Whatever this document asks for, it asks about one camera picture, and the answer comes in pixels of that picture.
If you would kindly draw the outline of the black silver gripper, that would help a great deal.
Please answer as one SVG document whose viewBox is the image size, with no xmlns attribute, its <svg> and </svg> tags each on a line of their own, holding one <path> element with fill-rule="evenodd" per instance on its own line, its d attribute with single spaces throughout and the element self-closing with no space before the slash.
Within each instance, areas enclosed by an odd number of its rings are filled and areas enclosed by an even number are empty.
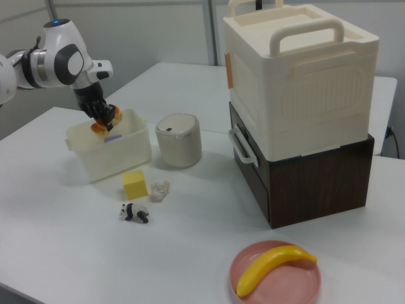
<svg viewBox="0 0 405 304">
<path fill-rule="evenodd" d="M 73 91 L 80 110 L 88 117 L 97 119 L 94 125 L 104 125 L 109 132 L 113 128 L 112 121 L 115 118 L 116 107 L 112 104 L 106 104 L 100 83 L 96 82 Z"/>
</svg>

